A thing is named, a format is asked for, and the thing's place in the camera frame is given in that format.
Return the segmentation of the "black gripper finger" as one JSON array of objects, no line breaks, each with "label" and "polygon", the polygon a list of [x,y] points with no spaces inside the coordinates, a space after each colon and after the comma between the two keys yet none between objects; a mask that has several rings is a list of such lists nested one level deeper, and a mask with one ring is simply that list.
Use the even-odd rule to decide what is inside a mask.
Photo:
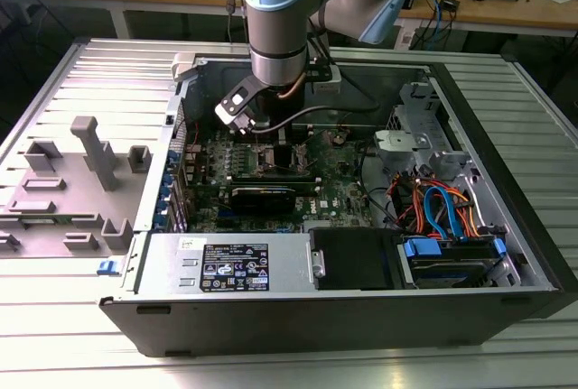
[{"label": "black gripper finger", "polygon": [[273,147],[274,166],[278,169],[292,169],[294,150],[291,145],[277,144]]}]

